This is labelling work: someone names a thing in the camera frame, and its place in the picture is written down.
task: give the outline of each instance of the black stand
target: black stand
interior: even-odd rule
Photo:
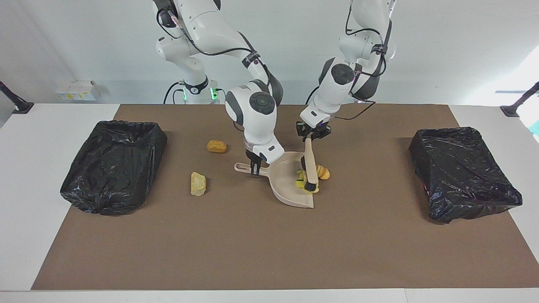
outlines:
[[[526,100],[528,100],[531,96],[533,96],[537,91],[539,91],[539,82],[537,82],[534,87],[532,87],[529,91],[525,92],[524,95],[513,105],[511,106],[500,106],[502,109],[502,112],[507,117],[519,117],[519,114],[516,113],[516,109],[523,105]]]
[[[15,104],[15,109],[13,110],[13,114],[26,114],[30,111],[32,106],[34,105],[33,102],[26,102],[23,98],[17,96],[9,90],[7,86],[4,85],[3,82],[0,81],[0,91],[2,91],[8,98]]]

